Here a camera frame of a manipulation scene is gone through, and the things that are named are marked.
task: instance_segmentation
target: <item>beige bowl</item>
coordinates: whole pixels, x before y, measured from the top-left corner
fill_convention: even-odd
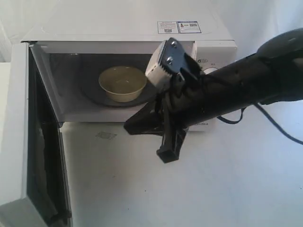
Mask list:
[[[103,71],[99,84],[107,96],[120,103],[136,99],[147,83],[145,74],[134,67],[115,66]]]

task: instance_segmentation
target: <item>white backdrop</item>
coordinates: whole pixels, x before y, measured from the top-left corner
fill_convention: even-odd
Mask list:
[[[10,61],[11,44],[59,0],[0,0],[0,53]],[[237,59],[279,33],[303,27],[302,0],[210,0],[238,45]]]

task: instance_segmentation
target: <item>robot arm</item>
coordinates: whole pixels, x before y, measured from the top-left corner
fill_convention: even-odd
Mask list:
[[[131,135],[162,136],[157,155],[164,163],[178,160],[191,125],[249,105],[263,111],[258,103],[303,99],[303,29],[281,34],[255,54],[207,75],[177,40],[170,38],[159,48],[158,57],[152,57],[156,62],[149,64],[152,70],[146,73],[158,95],[124,127]]]

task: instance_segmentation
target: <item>white microwave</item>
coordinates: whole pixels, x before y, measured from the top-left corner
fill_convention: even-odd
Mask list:
[[[112,66],[144,71],[170,37],[206,73],[236,54],[235,42],[207,0],[64,0],[13,47],[0,153],[0,223],[72,226],[63,123],[124,122],[135,114],[152,96],[152,87],[146,86],[140,102],[122,107],[102,103],[90,88],[97,89],[96,76]]]

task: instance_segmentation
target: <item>black cable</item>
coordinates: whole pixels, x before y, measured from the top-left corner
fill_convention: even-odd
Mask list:
[[[301,145],[303,145],[303,141],[296,139],[295,137],[292,137],[291,135],[289,135],[270,115],[269,113],[259,104],[257,103],[253,103],[253,105],[261,111],[261,113],[264,114],[264,116],[266,116],[266,118],[283,134],[285,135],[288,139],[292,140],[293,142],[299,143]]]
[[[224,85],[224,86],[228,86],[228,87],[234,87],[234,85],[230,84],[229,82],[221,79],[221,78],[217,78],[217,77],[214,77],[214,76],[210,76],[210,75],[207,75],[207,74],[204,74],[204,75],[201,75],[200,77],[202,79],[202,82],[203,82],[203,79],[205,78],[209,78],[210,80],[214,81],[215,83],[218,83],[218,84],[221,84],[221,85]],[[270,115],[269,113],[263,109],[262,106],[260,106],[258,103],[252,103],[258,110],[261,111],[261,113],[263,113],[265,115],[265,117],[284,135],[286,136],[288,139],[290,139],[291,141],[293,142],[296,142],[298,144],[301,144],[303,145],[303,141],[301,140],[298,140],[296,139],[295,137],[289,135]],[[228,123],[228,124],[237,124],[239,123],[241,120],[242,120],[242,117],[243,117],[243,112],[244,112],[245,108],[242,108],[241,109],[241,117],[238,121],[230,121],[228,119],[225,119],[221,116],[218,117],[219,120],[225,122],[225,123]]]

